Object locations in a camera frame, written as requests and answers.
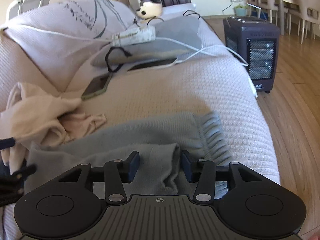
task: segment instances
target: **circular pad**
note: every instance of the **circular pad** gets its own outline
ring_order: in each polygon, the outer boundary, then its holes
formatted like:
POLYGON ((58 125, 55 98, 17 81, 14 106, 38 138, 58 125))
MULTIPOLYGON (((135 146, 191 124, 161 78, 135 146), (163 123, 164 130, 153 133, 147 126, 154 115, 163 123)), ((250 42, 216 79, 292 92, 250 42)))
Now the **circular pad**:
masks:
POLYGON ((71 198, 61 195, 45 197, 37 204, 38 211, 50 217, 67 214, 74 206, 71 198))
POLYGON ((101 201, 92 192, 77 183, 56 182, 22 197, 14 217, 20 231, 33 238, 64 239, 91 227, 101 212, 101 201))
POLYGON ((283 208, 280 199, 269 195, 252 196, 247 199, 245 205, 252 213, 260 216, 276 215, 283 208))
POLYGON ((251 181, 238 182, 226 193, 219 200, 218 213, 243 236, 280 239, 299 230, 306 207, 298 196, 273 182, 251 181))

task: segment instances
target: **potted plant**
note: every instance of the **potted plant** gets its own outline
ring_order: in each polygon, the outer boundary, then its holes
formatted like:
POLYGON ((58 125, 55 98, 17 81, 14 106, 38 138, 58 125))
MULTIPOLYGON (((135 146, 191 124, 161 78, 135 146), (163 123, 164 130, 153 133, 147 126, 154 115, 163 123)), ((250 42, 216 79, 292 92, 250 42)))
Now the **potted plant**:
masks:
POLYGON ((247 5, 238 4, 235 6, 236 16, 246 16, 247 15, 247 5))

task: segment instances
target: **smartphone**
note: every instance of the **smartphone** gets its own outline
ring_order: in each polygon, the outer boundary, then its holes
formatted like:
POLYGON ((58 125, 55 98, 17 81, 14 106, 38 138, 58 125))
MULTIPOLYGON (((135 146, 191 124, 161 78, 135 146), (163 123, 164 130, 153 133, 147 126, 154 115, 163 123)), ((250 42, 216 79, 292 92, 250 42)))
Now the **smartphone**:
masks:
POLYGON ((81 96, 82 101, 88 100, 106 92, 111 78, 112 73, 107 73, 92 79, 89 86, 85 89, 84 93, 81 96))
POLYGON ((137 70, 137 69, 143 69, 143 68, 148 68, 148 67, 166 66, 166 65, 172 64, 175 61, 176 61, 176 58, 164 59, 164 60, 158 60, 158 61, 151 61, 151 62, 135 65, 134 67, 130 68, 128 71, 137 70))

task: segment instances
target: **heater label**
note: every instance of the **heater label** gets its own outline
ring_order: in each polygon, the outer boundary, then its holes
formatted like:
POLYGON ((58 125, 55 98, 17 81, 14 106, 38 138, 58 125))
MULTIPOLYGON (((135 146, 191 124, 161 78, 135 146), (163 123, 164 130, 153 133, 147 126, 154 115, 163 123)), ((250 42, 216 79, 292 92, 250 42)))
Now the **heater label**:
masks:
POLYGON ((273 37, 275 34, 273 32, 250 32, 252 37, 273 37))
POLYGON ((260 85, 256 85, 256 89, 264 89, 264 87, 262 86, 262 84, 260 84, 260 85))

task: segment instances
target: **gray towel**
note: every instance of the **gray towel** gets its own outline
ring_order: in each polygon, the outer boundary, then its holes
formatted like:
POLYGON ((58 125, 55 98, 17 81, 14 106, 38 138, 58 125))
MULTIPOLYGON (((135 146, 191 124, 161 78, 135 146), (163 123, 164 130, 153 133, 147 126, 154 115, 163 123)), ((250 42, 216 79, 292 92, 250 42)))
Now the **gray towel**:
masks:
MULTIPOLYGON (((128 197, 131 194, 193 194, 195 185, 188 184, 179 172, 182 149, 196 159, 205 158, 217 165, 232 161, 217 113, 197 116, 181 112, 130 121, 58 147, 34 146, 28 163, 37 164, 38 170, 25 182, 25 191, 39 187, 81 162, 89 162, 92 167, 103 166, 114 159, 124 160, 136 150, 140 153, 140 167, 134 181, 124 184, 128 197)), ((104 198, 102 183, 95 183, 94 193, 104 198)))

